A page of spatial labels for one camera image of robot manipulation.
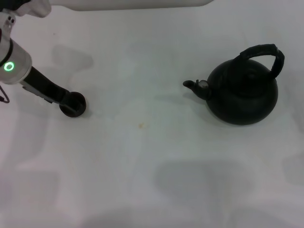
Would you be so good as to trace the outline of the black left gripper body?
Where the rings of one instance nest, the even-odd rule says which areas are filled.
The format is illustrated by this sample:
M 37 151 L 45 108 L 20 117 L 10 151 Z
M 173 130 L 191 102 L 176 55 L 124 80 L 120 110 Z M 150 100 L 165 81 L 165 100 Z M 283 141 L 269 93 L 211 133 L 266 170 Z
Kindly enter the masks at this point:
M 33 66 L 29 74 L 21 81 L 23 88 L 49 103 L 61 104 L 69 91 L 56 85 Z

